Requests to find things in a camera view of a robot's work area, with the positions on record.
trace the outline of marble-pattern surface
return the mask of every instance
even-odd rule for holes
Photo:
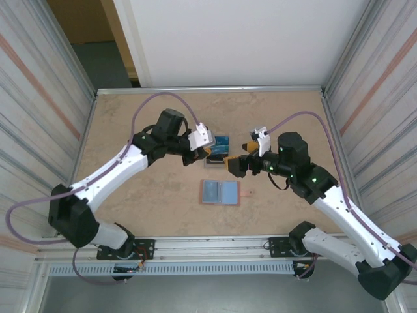
[[[317,92],[298,93],[185,93],[198,118],[215,134],[230,135],[231,155],[244,153],[242,143],[253,127],[271,128],[300,110],[311,110],[325,119]],[[78,179],[89,175],[116,155],[126,143],[132,114],[148,95],[101,95],[87,138]],[[161,96],[152,100],[139,114],[137,131],[156,122],[160,112],[173,108],[184,113],[192,127],[191,115],[175,98]],[[297,131],[309,143],[312,161],[336,176],[326,136],[311,116],[288,122],[272,135],[273,151],[280,132]],[[266,174],[247,175],[241,190],[252,190],[240,206],[200,205],[201,179],[233,180],[222,169],[206,169],[203,162],[182,166],[178,156],[166,156],[137,174],[116,190],[97,210],[98,218],[118,222],[136,236],[178,235],[260,235],[285,234],[308,220],[327,232],[338,227],[316,208],[292,191],[277,190]],[[284,178],[277,177],[280,185]]]

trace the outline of cable tube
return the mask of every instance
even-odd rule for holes
[[[188,105],[187,102],[185,102],[185,100],[183,98],[176,95],[175,93],[170,93],[170,92],[167,92],[167,91],[164,91],[164,92],[161,92],[161,93],[155,93],[155,94],[149,96],[145,101],[143,101],[142,104],[137,108],[137,110],[133,114],[132,123],[130,125],[130,137],[129,137],[129,140],[128,140],[128,144],[126,145],[126,149],[124,149],[120,158],[123,158],[127,154],[130,146],[132,145],[133,136],[135,134],[135,121],[136,121],[136,117],[139,114],[139,112],[153,98],[156,98],[156,97],[162,96],[162,95],[172,96],[172,97],[180,100],[182,102],[182,104],[186,106],[188,111],[190,111],[195,123],[197,125],[199,124],[199,120],[197,119],[197,116],[195,115],[195,113],[193,112],[191,107]],[[12,216],[13,211],[15,209],[17,209],[18,207],[23,207],[24,205],[32,205],[32,204],[36,204],[36,203],[48,202],[48,201],[57,200],[57,199],[65,198],[65,197],[71,196],[73,194],[76,194],[77,192],[80,192],[80,191],[84,190],[88,186],[91,186],[92,184],[94,184],[95,182],[99,181],[101,178],[106,176],[108,173],[110,173],[117,166],[118,163],[119,163],[119,161],[115,161],[106,171],[103,171],[100,175],[97,175],[94,179],[91,179],[91,181],[89,181],[86,186],[81,186],[77,189],[71,190],[70,192],[65,192],[64,194],[57,194],[55,196],[43,197],[43,198],[32,199],[32,200],[27,200],[27,201],[15,203],[14,205],[12,205],[7,210],[6,215],[5,215],[5,221],[6,221],[6,225],[7,225],[8,230],[10,230],[10,232],[16,238],[18,238],[19,240],[23,241],[24,243],[29,243],[31,245],[54,245],[54,244],[57,244],[57,243],[67,242],[66,239],[58,239],[58,240],[51,240],[51,241],[35,241],[35,240],[30,240],[30,239],[20,235],[16,231],[16,229],[13,227],[12,222],[11,222],[11,216]]]
[[[342,193],[343,193],[343,199],[345,200],[345,203],[346,203],[346,205],[347,205],[347,208],[348,208],[348,210],[352,213],[352,215],[355,217],[355,219],[357,219],[357,221],[369,232],[369,233],[371,233],[372,234],[372,236],[374,236],[380,243],[382,243],[389,251],[391,251],[392,253],[394,253],[398,258],[400,258],[400,259],[402,259],[407,265],[410,265],[413,269],[415,269],[415,270],[417,270],[417,265],[416,264],[414,264],[414,263],[412,263],[409,259],[407,259],[406,257],[404,257],[402,254],[400,254],[399,252],[397,252],[394,248],[392,248],[383,238],[381,238],[380,236],[379,236],[379,234],[378,233],[376,233],[375,231],[373,231],[373,229],[372,228],[370,228],[367,224],[366,224],[366,222],[364,221],[364,220],[362,220],[361,218],[360,218],[360,216],[358,215],[358,213],[356,213],[353,209],[352,209],[352,205],[351,205],[351,203],[350,203],[350,201],[349,201],[349,198],[348,198],[348,196],[347,196],[347,189],[346,189],[346,185],[345,185],[345,182],[344,182],[344,180],[343,180],[343,176],[342,176],[342,173],[341,173],[341,168],[340,168],[340,165],[339,165],[339,163],[338,163],[338,159],[337,159],[337,156],[336,156],[336,150],[334,149],[334,146],[333,146],[333,142],[332,142],[332,139],[331,139],[331,137],[330,137],[330,133],[329,133],[329,131],[328,131],[328,129],[327,129],[327,126],[326,126],[326,124],[324,123],[324,121],[323,121],[323,119],[318,115],[318,114],[316,114],[315,112],[311,112],[311,111],[300,111],[300,112],[297,112],[297,113],[294,113],[294,114],[292,114],[292,115],[290,115],[290,116],[288,116],[286,119],[284,119],[283,121],[281,121],[281,122],[279,122],[277,125],[275,125],[274,127],[272,127],[269,131],[268,131],[268,133],[269,134],[271,134],[273,131],[275,131],[275,130],[277,130],[279,127],[281,127],[282,125],[284,125],[286,122],[288,122],[288,121],[290,121],[291,119],[293,119],[294,117],[297,117],[297,116],[299,116],[299,115],[312,115],[312,116],[314,116],[316,119],[318,119],[319,120],[319,122],[320,122],[320,124],[321,124],[321,126],[323,127],[323,130],[324,130],[324,132],[326,133],[326,137],[327,137],[327,141],[328,141],[328,144],[329,144],[329,146],[330,146],[330,150],[331,150],[331,152],[332,152],[332,156],[333,156],[333,161],[334,161],[334,165],[336,166],[336,171],[337,171],[337,173],[338,173],[338,176],[339,176],[339,180],[340,180],[340,187],[341,187],[341,190],[342,190]],[[304,272],[303,273],[303,276],[308,272],[308,271],[310,271],[311,269],[313,268],[313,266],[310,266],[307,270],[306,270],[306,272]],[[417,282],[412,282],[412,281],[408,281],[408,280],[404,280],[403,281],[403,283],[405,283],[405,284],[412,284],[412,285],[415,285],[415,284],[417,284]]]

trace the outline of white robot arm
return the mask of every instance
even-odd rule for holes
[[[183,123],[186,132],[179,136]],[[94,244],[108,246],[122,258],[130,255],[134,236],[121,225],[98,222],[94,213],[126,180],[166,154],[182,156],[184,166],[207,157],[210,154],[207,148],[214,144],[214,137],[203,123],[196,125],[196,128],[193,132],[188,129],[185,117],[180,112],[164,110],[155,125],[135,134],[129,146],[125,145],[93,174],[69,188],[56,186],[52,190],[53,196],[79,188],[81,191],[51,201],[48,222],[77,248]]]
[[[412,269],[397,254],[415,263],[417,249],[401,245],[386,235],[351,200],[347,205],[336,179],[310,162],[308,145],[299,134],[281,134],[278,153],[270,150],[265,127],[255,129],[251,137],[253,141],[242,146],[249,154],[228,158],[228,171],[236,177],[244,177],[247,170],[252,171],[252,175],[265,171],[271,180],[271,175],[286,177],[295,194],[329,216],[353,242],[350,245],[303,222],[289,233],[292,251],[296,255],[311,252],[325,256],[357,276],[359,283],[374,297],[386,299]],[[386,244],[377,240],[370,230]]]

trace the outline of white bracket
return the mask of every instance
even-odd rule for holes
[[[190,141],[190,150],[194,151],[200,147],[211,147],[216,142],[210,130],[203,123],[199,123],[195,126],[197,130],[188,135]]]
[[[267,134],[265,126],[262,128],[255,128],[252,133],[258,135],[259,156],[263,157],[265,152],[269,151],[271,148],[271,137]]]
[[[332,237],[318,227],[307,231],[302,243],[307,251],[324,256],[358,276],[356,262],[362,262],[365,258],[355,246]]]

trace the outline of corrugated metal sheet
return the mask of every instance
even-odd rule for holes
[[[11,238],[6,210],[72,175],[94,91],[43,1],[0,2],[0,311],[14,312],[36,247]],[[26,236],[51,233],[48,204],[16,210]]]
[[[362,208],[417,243],[417,1],[380,1],[326,88]],[[404,287],[409,310],[416,288]]]

